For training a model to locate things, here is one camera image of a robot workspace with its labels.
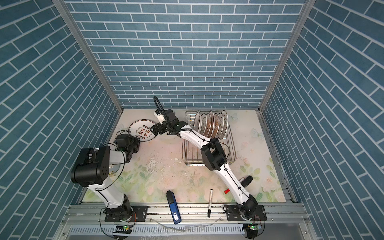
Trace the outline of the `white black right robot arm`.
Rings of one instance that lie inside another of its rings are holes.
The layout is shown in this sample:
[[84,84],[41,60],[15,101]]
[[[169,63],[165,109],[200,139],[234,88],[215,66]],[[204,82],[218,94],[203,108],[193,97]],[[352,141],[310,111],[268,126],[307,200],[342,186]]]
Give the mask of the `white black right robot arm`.
[[242,218],[246,221],[254,218],[257,215],[258,202],[230,169],[226,159],[227,155],[220,141],[216,138],[208,139],[193,130],[186,122],[179,121],[173,110],[157,109],[154,115],[158,118],[159,123],[153,125],[150,131],[156,136],[164,133],[178,136],[200,149],[204,165],[208,170],[216,173],[226,184]]

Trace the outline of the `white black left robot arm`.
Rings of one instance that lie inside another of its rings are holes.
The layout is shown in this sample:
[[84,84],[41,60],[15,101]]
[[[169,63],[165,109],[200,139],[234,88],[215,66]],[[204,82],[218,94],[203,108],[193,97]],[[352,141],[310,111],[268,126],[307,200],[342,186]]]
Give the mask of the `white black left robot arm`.
[[99,148],[81,149],[71,170],[71,181],[91,190],[105,204],[106,221],[128,222],[134,215],[126,194],[110,178],[110,166],[125,167],[133,154],[139,151],[140,138],[120,134],[113,144]]

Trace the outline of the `white plate red chinese characters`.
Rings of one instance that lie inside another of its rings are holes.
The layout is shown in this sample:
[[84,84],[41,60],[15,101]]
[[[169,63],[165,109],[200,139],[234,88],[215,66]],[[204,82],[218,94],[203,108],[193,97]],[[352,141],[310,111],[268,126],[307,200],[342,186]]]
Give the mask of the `white plate red chinese characters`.
[[129,127],[130,135],[139,138],[141,142],[151,141],[156,137],[150,130],[153,125],[155,125],[155,123],[151,120],[137,120]]

